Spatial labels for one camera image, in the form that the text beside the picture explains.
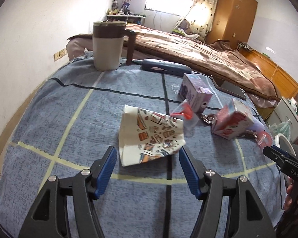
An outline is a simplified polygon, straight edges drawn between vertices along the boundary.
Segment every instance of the human hand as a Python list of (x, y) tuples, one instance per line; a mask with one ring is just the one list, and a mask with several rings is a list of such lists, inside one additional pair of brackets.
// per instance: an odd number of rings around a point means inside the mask
[(284, 204), (284, 207), (283, 207), (285, 211), (289, 210), (290, 207), (291, 207), (291, 204), (293, 203), (292, 198), (290, 197), (290, 193), (292, 192), (292, 188), (293, 188), (293, 185), (291, 184), (291, 185), (288, 186), (288, 188), (286, 190), (288, 195), (285, 198), (285, 204)]

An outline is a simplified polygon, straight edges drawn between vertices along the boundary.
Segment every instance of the bed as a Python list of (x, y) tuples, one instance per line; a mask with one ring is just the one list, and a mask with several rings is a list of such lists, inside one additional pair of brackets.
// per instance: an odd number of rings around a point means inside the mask
[[(18, 236), (50, 175), (73, 176), (101, 158), (108, 146), (118, 148), (125, 104), (169, 114), (181, 102), (181, 77), (143, 71), (123, 60), (118, 70), (101, 73), (90, 56), (74, 59), (46, 81), (10, 140), (0, 176), (0, 224), (11, 237)], [(215, 113), (231, 96), (203, 78), (215, 94), (205, 112)], [(240, 101), (258, 114), (250, 99)], [(229, 178), (247, 176), (276, 225), (283, 213), (284, 178), (274, 162), (257, 152), (254, 141), (225, 140), (202, 121), (185, 133), (185, 140), (207, 168)], [(130, 167), (117, 160), (95, 207), (105, 237), (189, 237), (201, 203), (190, 193), (174, 155)], [(223, 237), (227, 203), (224, 198), (217, 237)], [(72, 237), (78, 237), (72, 201), (68, 213)]]
[[(179, 35), (153, 30), (137, 24), (126, 28), (137, 33), (135, 59), (162, 59), (190, 66), (194, 71), (214, 75), (244, 89), (260, 115), (267, 119), (281, 96), (273, 82), (258, 67), (230, 48), (228, 40), (218, 40), (210, 46)], [(92, 51), (92, 35), (70, 37), (68, 50), (79, 56), (84, 48)]]

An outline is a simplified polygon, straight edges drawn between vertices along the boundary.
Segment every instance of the pink box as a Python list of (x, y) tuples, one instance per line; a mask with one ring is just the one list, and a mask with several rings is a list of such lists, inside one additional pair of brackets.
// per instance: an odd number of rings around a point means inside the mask
[(202, 113), (210, 102), (213, 93), (205, 85), (201, 74), (184, 74), (179, 94), (187, 99), (193, 112)]
[(253, 125), (250, 108), (235, 98), (225, 105), (215, 116), (211, 131), (225, 139), (231, 140)]

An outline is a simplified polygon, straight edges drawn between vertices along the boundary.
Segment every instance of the patterned curtain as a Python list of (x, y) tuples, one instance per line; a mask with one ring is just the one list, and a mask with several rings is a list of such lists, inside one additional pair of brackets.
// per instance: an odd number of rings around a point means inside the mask
[(190, 23), (187, 33), (199, 34), (200, 41), (205, 42), (207, 33), (212, 30), (212, 22), (218, 0), (194, 0), (188, 13), (182, 16), (176, 23), (175, 28), (183, 20)]

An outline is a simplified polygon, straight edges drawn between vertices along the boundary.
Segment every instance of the window light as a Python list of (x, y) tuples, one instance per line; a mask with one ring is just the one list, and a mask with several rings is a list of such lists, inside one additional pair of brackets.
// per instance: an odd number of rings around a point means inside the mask
[(146, 0), (145, 10), (182, 16), (189, 11), (192, 5), (192, 0)]

